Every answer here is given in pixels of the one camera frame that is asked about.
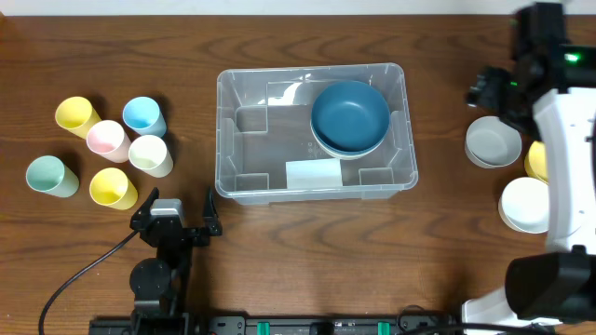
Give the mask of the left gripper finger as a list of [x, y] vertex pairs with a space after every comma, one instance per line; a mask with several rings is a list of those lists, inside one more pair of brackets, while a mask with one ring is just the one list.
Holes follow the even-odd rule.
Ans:
[[202, 218], [209, 235], [222, 235], [223, 227], [215, 206], [213, 191], [209, 187], [206, 192]]
[[159, 190], [154, 187], [147, 199], [142, 205], [135, 211], [130, 219], [129, 228], [133, 231], [145, 231], [152, 224], [151, 207], [154, 202], [159, 198]]

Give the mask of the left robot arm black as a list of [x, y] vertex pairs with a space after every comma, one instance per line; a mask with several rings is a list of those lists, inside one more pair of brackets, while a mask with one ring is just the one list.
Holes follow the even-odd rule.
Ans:
[[182, 312], [195, 248], [206, 247], [223, 233], [211, 189], [204, 199], [202, 224], [184, 222], [180, 199], [161, 199], [157, 188], [135, 211], [129, 227], [143, 242], [156, 249], [154, 258], [139, 262], [131, 271], [129, 285], [134, 310], [139, 314], [171, 316]]

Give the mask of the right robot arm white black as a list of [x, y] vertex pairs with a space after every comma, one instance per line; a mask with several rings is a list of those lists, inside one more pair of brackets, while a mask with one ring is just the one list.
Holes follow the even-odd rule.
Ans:
[[546, 146], [544, 254], [513, 260], [502, 288], [462, 306], [462, 334], [539, 334], [595, 318], [595, 49], [574, 46], [560, 1], [520, 8], [512, 71], [488, 67], [467, 104]]

